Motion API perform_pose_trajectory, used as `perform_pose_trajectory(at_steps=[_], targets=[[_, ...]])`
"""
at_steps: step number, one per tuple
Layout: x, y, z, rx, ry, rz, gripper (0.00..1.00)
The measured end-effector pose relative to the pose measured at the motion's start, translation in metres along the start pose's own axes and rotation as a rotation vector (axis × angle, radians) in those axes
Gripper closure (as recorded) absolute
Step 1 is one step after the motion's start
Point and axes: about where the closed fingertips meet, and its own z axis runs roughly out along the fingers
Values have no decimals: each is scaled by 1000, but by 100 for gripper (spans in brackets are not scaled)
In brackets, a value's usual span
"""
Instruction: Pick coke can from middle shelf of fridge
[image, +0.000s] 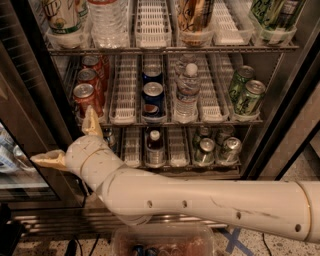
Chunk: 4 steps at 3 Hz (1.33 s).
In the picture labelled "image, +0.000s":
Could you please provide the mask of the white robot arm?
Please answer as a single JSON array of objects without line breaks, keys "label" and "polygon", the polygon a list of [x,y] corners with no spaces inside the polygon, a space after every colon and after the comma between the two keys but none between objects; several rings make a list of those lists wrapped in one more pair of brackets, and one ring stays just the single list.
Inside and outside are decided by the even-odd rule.
[{"label": "white robot arm", "polygon": [[66,151],[34,155],[41,167],[71,172],[126,224],[152,215],[184,214],[298,241],[320,243],[320,183],[223,181],[165,177],[131,168],[103,139],[96,111],[88,107],[84,135]]}]

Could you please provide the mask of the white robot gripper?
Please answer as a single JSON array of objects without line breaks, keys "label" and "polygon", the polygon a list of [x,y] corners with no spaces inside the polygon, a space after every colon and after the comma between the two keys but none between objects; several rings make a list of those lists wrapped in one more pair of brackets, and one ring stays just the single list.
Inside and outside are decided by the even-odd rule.
[{"label": "white robot gripper", "polygon": [[46,168],[70,171],[80,177],[93,191],[97,191],[109,174],[124,162],[109,148],[103,137],[95,109],[89,105],[82,122],[86,135],[74,141],[66,152],[52,150],[34,155],[30,160]]}]

